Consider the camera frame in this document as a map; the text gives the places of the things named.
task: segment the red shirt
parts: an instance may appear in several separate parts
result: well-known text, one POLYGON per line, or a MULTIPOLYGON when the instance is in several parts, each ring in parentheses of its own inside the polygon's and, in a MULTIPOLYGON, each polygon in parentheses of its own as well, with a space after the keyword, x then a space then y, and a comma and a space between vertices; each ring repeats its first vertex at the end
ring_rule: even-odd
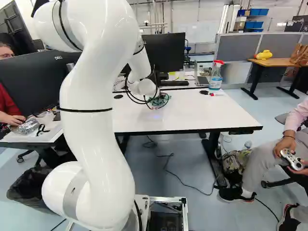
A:
POLYGON ((19 115, 22 116, 16 104, 13 102, 12 98, 9 96, 6 89, 0 83, 0 111, 5 112, 11 116, 19 115))

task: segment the brown bag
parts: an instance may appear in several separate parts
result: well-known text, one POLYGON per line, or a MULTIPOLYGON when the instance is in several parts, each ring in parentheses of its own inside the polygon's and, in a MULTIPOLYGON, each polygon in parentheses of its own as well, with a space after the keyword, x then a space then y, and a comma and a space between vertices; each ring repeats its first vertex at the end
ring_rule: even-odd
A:
POLYGON ((290 62, 298 65, 306 65, 308 62, 308 45, 298 43, 291 54, 290 62))

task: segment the blue storage box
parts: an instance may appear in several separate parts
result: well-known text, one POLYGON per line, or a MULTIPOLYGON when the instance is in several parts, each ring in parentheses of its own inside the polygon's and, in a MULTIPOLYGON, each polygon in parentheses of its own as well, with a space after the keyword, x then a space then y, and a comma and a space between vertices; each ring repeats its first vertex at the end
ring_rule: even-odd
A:
POLYGON ((250 9, 250 16, 258 16, 260 14, 260 9, 250 9))
POLYGON ((255 27, 255 22, 246 22, 245 23, 245 28, 246 29, 251 29, 255 27))
POLYGON ((263 32, 263 29, 254 29, 253 32, 263 32))
POLYGON ((255 22, 254 28, 261 28, 263 26, 263 22, 255 22))
POLYGON ((244 15, 245 15, 245 11, 246 11, 246 10, 239 10, 239 11, 237 12, 237 16, 244 16, 244 15))
POLYGON ((266 16, 268 15, 269 10, 268 9, 260 9, 259 15, 260 16, 266 16))

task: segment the gray pants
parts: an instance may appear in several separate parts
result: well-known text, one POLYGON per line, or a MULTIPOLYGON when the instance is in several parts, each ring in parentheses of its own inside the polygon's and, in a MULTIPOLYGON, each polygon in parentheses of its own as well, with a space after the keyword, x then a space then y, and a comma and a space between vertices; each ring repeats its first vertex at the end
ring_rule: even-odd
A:
MULTIPOLYGON (((283 159, 275 158, 273 149, 278 141, 265 143, 253 149, 249 158, 247 168, 243 174, 243 188, 254 192, 259 187, 264 173, 275 165, 287 165, 283 159)), ((308 160, 308 148, 296 140, 296 156, 308 160)), ((308 207, 299 206, 293 210, 294 217, 302 222, 308 223, 308 207)))

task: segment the hand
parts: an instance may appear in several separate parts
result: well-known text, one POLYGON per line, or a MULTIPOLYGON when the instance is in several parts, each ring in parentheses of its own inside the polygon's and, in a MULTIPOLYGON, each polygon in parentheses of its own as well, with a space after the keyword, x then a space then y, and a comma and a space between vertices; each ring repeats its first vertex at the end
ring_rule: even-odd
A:
POLYGON ((5 123, 5 124, 9 124, 12 126, 18 126, 20 124, 22 124, 24 121, 26 120, 26 118, 22 115, 8 115, 4 112, 0 112, 0 122, 1 123, 5 123))
MULTIPOLYGON (((308 161, 307 160, 301 160, 300 162, 302 162, 305 166, 308 166, 308 161)), ((293 172, 294 174, 299 174, 299 175, 305 175, 305 176, 308 176, 308 168, 305 168, 301 171, 295 171, 293 169, 291 169, 289 166, 288 166, 288 169, 293 172)))
POLYGON ((281 158, 280 151, 284 148, 290 149, 291 152, 295 151, 296 142, 292 137, 284 137, 280 142, 278 142, 274 148, 274 155, 276 158, 281 158))

